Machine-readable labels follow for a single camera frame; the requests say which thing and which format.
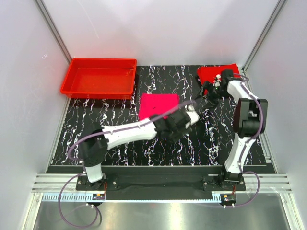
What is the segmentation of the folded red t shirt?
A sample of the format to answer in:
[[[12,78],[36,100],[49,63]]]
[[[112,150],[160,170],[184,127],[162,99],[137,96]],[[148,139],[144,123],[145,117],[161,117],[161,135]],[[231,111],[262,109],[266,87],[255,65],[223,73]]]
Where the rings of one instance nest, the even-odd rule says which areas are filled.
[[[221,72],[225,69],[231,69],[234,73],[234,77],[240,79],[238,66],[236,64],[231,65],[223,65],[223,66],[205,66],[199,67],[196,70],[197,76],[200,79],[201,85],[203,85],[206,81],[213,83],[213,80],[217,74],[221,74]]]

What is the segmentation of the pink t shirt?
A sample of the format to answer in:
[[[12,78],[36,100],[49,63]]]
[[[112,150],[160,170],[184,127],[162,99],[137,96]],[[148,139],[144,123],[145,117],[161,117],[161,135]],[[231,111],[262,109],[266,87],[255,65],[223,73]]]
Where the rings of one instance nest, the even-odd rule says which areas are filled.
[[[139,118],[143,120],[153,115],[161,115],[179,105],[178,94],[149,94],[141,95]]]

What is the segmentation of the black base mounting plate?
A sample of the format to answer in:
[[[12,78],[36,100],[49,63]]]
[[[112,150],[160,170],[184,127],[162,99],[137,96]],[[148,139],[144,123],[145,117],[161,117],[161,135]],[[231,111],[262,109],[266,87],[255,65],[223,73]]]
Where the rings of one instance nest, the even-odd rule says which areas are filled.
[[[225,179],[222,166],[104,166],[103,179],[91,183],[79,176],[76,189],[98,193],[107,200],[204,200],[212,192],[246,190],[242,176]]]

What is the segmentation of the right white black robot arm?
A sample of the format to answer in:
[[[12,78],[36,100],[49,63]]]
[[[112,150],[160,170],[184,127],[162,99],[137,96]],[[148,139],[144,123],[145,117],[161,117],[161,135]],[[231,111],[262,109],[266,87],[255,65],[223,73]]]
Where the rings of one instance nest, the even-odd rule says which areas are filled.
[[[204,96],[207,108],[215,108],[222,97],[232,97],[236,103],[233,118],[234,143],[227,160],[216,177],[204,179],[204,185],[221,190],[235,190],[243,185],[244,162],[251,146],[266,127],[268,101],[255,96],[247,87],[248,77],[232,69],[223,69],[216,75],[208,74],[210,67],[200,67],[199,96]]]

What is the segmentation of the red plastic bin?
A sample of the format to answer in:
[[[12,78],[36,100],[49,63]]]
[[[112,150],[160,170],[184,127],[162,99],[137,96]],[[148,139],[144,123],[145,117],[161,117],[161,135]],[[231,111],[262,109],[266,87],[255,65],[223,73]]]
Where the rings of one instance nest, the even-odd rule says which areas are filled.
[[[136,59],[74,58],[60,92],[69,98],[130,100]]]

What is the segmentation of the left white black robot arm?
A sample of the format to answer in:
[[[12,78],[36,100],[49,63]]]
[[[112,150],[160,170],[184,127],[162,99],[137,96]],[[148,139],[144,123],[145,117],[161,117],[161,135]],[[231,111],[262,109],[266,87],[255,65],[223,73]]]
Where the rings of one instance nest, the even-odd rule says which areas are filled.
[[[154,138],[166,138],[174,142],[192,130],[200,119],[193,105],[171,110],[163,115],[153,115],[139,122],[105,126],[87,137],[79,145],[85,147],[82,154],[87,180],[96,183],[104,179],[102,162],[109,150],[116,146]]]

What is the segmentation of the black marble pattern mat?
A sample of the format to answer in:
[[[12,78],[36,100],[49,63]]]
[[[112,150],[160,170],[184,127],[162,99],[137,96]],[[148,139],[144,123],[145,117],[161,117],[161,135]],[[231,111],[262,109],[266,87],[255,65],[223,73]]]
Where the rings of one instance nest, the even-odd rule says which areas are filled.
[[[199,91],[197,66],[138,66],[135,92],[130,100],[71,99],[54,151],[49,173],[77,173],[81,164],[67,157],[70,146],[101,126],[139,120],[143,93],[178,94],[182,102]],[[193,130],[177,142],[166,138],[117,146],[106,154],[104,166],[219,166],[227,159],[234,141],[232,129],[236,102],[220,100],[206,110]]]

